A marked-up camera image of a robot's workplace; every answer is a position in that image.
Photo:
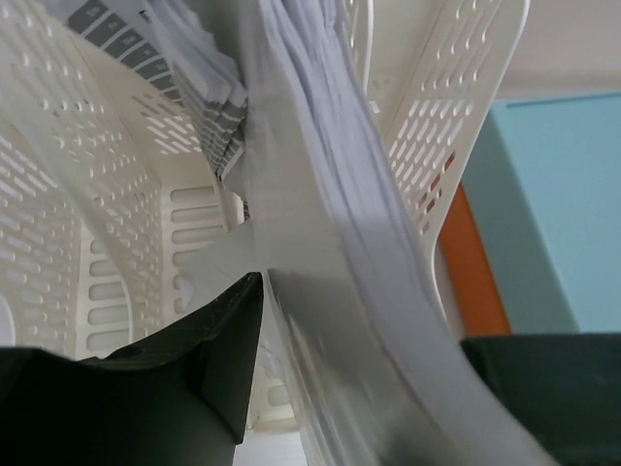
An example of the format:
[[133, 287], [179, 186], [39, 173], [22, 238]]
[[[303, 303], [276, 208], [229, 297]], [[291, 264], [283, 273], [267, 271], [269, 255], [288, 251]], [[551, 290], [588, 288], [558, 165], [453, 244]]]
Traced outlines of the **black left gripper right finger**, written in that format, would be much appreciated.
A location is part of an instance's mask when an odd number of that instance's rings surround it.
[[619, 334], [489, 336], [465, 339], [461, 348], [560, 464], [619, 464]]

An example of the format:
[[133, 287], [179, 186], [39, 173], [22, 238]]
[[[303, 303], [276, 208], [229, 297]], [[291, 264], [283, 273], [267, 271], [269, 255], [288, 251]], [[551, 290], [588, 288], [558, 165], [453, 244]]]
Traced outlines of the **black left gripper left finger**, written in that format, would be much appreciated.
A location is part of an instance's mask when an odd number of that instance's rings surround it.
[[5, 465], [229, 465], [243, 441], [263, 314], [249, 273], [105, 358], [1, 351]]

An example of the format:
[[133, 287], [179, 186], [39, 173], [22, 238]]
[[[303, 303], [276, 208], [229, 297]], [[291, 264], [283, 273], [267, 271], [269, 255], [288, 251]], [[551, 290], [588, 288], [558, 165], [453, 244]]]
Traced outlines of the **white instruction booklet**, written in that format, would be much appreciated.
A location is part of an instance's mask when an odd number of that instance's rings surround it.
[[370, 62], [341, 1], [50, 1], [112, 62], [111, 97], [138, 147], [174, 152], [166, 99], [213, 173], [242, 196], [273, 310], [270, 339], [310, 454], [334, 465], [549, 465], [552, 456], [474, 373], [433, 273], [445, 205], [525, 22], [524, 1], [440, 1], [418, 27], [412, 109], [446, 123], [421, 140], [377, 129]]

